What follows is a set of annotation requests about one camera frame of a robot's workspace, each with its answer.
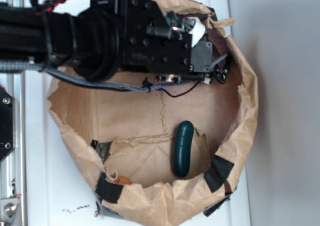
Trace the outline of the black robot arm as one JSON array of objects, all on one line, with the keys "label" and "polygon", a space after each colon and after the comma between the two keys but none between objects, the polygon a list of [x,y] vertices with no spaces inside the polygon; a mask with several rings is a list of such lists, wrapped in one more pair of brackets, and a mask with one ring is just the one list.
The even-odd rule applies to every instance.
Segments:
[{"label": "black robot arm", "polygon": [[90,82],[117,71],[201,81],[213,71],[213,45],[202,23],[153,0],[90,0],[77,16],[53,12],[65,0],[31,0],[30,8],[0,7],[0,58],[33,58],[54,68],[72,67]]}]

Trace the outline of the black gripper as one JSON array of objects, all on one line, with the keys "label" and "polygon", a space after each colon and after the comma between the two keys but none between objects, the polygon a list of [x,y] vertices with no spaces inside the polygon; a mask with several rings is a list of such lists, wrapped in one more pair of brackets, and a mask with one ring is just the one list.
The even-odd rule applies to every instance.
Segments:
[{"label": "black gripper", "polygon": [[202,81],[212,72],[213,44],[198,17],[163,15],[153,0],[117,0],[124,18],[123,71],[161,80]]}]

